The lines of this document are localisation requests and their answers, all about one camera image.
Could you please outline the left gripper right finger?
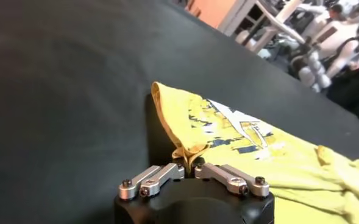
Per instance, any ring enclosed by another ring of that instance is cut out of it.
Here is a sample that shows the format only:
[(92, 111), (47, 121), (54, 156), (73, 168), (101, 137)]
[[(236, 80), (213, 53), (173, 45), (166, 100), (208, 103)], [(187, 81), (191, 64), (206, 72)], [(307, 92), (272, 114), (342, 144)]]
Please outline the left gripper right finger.
[(256, 197), (268, 197), (270, 194), (269, 184), (264, 177), (253, 177), (227, 164), (222, 166), (211, 163), (197, 165), (194, 168), (194, 176), (198, 179), (215, 179), (235, 195), (251, 193)]

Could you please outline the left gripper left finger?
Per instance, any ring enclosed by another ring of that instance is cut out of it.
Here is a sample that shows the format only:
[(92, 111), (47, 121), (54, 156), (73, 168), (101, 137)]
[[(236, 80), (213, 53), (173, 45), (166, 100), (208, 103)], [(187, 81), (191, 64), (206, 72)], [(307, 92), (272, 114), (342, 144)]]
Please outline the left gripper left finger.
[(149, 198), (160, 192), (160, 188), (169, 180), (185, 177), (185, 168), (176, 163), (165, 166), (151, 166), (132, 179), (125, 179), (119, 185), (119, 198), (133, 200), (135, 197)]

